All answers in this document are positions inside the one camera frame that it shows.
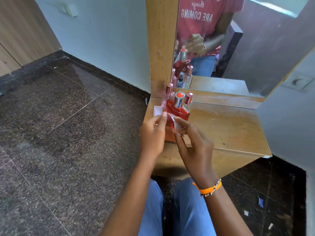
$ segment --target person's left hand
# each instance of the person's left hand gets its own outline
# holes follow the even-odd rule
[[[139,161],[152,163],[162,153],[165,140],[167,112],[144,121],[140,128],[141,153]]]
[[[199,34],[191,35],[183,48],[186,48],[189,54],[203,55],[205,51],[203,37]]]

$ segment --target reflected jeans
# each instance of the reflected jeans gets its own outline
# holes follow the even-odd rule
[[[193,58],[190,64],[194,67],[192,75],[211,77],[213,68],[215,67],[215,55]]]
[[[176,186],[173,198],[173,236],[215,236],[206,202],[191,178]],[[162,230],[163,194],[150,179],[148,197],[139,229],[139,236],[163,236]]]

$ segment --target jeans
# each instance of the jeans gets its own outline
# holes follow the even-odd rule
[[[213,68],[215,67],[215,55],[193,58],[190,64],[194,67],[192,75],[211,77]]]
[[[191,178],[181,181],[173,198],[173,236],[215,236],[215,229],[199,190]],[[163,236],[163,194],[156,181],[150,179],[148,197],[138,236]]]

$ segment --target red liquid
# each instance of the red liquid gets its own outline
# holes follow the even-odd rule
[[[180,117],[184,120],[188,120],[189,117],[189,112],[186,111],[183,107],[176,108],[174,107],[174,100],[169,99],[166,101],[166,112],[174,114],[176,117]],[[174,122],[173,120],[169,120],[170,116],[168,115],[168,120],[166,125],[169,127],[174,127]]]
[[[177,79],[179,79],[179,75],[181,72],[186,73],[187,66],[190,65],[190,59],[187,59],[186,61],[177,61],[173,64],[173,68],[175,69],[175,76]]]

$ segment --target pink t-shirt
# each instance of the pink t-shirt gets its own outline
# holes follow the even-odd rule
[[[242,11],[245,0],[180,0],[176,39],[180,49],[192,34],[200,34],[203,38],[211,35],[223,12]],[[217,55],[221,46],[205,55]]]

